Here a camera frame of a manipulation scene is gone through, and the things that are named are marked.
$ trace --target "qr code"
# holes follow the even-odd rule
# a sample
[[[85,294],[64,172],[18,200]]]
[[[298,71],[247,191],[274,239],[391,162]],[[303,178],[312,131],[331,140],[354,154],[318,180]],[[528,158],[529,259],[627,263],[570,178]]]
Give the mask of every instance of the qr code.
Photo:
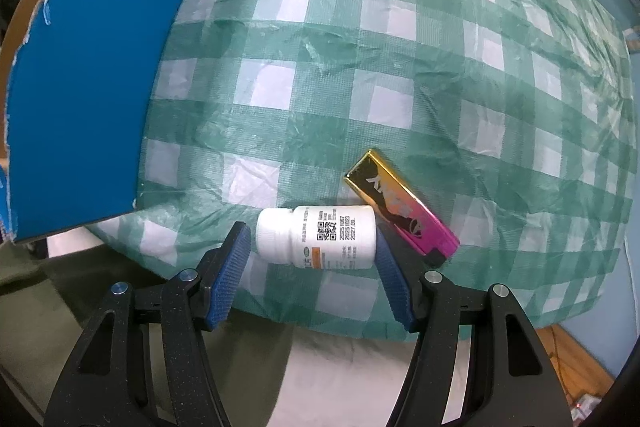
[[[318,241],[335,241],[335,222],[318,221]]]

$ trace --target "white cap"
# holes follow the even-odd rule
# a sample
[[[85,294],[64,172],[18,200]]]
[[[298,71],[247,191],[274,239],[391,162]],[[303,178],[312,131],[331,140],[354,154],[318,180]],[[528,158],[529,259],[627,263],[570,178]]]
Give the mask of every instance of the white cap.
[[[255,227],[255,244],[258,255],[268,263],[289,264],[291,262],[291,217],[290,208],[265,208],[258,216]]]

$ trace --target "blue gripper pad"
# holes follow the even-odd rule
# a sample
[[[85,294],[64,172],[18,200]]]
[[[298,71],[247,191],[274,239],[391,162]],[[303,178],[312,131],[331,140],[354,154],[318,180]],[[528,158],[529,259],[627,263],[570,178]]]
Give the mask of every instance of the blue gripper pad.
[[[411,308],[411,291],[380,229],[376,230],[375,263],[394,318],[405,330],[413,332],[416,318]]]
[[[211,306],[207,314],[207,324],[211,328],[215,328],[229,314],[250,252],[251,230],[244,225],[231,246],[225,264],[220,269],[218,278],[211,288]]]

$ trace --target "shiny rectangular object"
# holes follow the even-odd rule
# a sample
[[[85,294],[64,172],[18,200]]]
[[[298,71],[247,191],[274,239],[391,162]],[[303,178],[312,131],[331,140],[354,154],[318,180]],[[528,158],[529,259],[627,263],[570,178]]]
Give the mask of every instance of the shiny rectangular object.
[[[460,241],[373,149],[344,177],[346,183],[416,251],[449,258]]]

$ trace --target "white cable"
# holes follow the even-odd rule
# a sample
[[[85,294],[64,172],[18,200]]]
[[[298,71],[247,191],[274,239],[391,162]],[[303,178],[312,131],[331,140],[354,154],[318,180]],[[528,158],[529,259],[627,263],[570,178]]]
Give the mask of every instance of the white cable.
[[[631,256],[629,255],[628,244],[626,242],[625,235],[625,255],[626,264],[629,267],[629,278],[631,279],[631,293],[634,295],[634,318],[636,320],[636,337],[640,337],[640,319],[638,317],[638,293],[636,292],[636,279],[634,277],[634,270],[631,268]]]

